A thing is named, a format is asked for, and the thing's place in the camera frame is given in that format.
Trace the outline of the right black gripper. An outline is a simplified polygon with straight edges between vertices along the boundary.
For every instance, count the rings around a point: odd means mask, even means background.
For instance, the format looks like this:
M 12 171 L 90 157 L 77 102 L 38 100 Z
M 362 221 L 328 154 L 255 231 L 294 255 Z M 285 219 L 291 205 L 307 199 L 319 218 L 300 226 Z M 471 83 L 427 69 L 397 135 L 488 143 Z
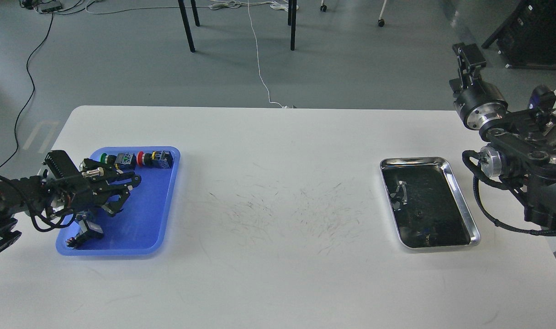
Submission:
M 457 56 L 459 77 L 450 80 L 453 91 L 453 107 L 463 123 L 470 130 L 480 130 L 492 120 L 501 119 L 509 104 L 499 89 L 481 80 L 481 70 L 486 60 L 476 43 L 453 44 Z

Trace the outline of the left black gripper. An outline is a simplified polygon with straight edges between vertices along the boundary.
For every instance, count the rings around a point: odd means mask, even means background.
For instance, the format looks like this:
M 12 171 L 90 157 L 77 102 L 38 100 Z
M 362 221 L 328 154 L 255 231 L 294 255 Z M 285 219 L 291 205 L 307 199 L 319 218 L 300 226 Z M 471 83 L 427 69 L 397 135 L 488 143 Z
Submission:
M 139 186 L 142 179 L 134 171 L 115 167 L 101 167 L 98 162 L 84 159 L 79 170 L 64 150 L 52 150 L 42 163 L 44 185 L 44 215 L 61 218 L 81 211 L 100 208 L 109 217 L 123 210 L 130 197 L 130 190 L 105 190 L 105 182 L 127 181 L 131 189 Z

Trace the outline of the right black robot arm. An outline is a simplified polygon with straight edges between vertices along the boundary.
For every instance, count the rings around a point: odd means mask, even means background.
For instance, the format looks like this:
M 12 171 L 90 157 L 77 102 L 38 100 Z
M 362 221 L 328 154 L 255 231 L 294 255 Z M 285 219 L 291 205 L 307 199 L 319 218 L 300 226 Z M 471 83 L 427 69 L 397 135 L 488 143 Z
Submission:
M 556 237 L 556 95 L 535 87 L 528 108 L 510 112 L 497 86 L 481 77 L 486 60 L 476 44 L 453 44 L 459 76 L 449 81 L 455 110 L 463 125 L 478 131 L 487 144 L 462 152 L 473 174 L 474 197 L 496 227 L 534 236 Z M 479 183 L 507 190 L 524 206 L 524 220 L 540 230 L 503 223 L 485 210 Z

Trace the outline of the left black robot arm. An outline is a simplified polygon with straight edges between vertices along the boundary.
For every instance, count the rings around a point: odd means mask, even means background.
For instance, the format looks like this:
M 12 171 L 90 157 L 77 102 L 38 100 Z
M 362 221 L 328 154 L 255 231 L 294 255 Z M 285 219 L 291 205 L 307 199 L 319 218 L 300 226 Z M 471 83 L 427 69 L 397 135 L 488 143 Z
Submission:
M 114 162 L 86 158 L 77 167 L 64 150 L 48 152 L 40 173 L 21 179 L 0 175 L 0 252 L 21 236 L 15 214 L 24 212 L 41 233 L 67 228 L 77 222 L 79 233 L 65 243 L 79 248 L 104 233 L 93 212 L 102 208 L 113 217 L 122 211 L 130 192 L 141 183 L 134 171 L 122 171 Z

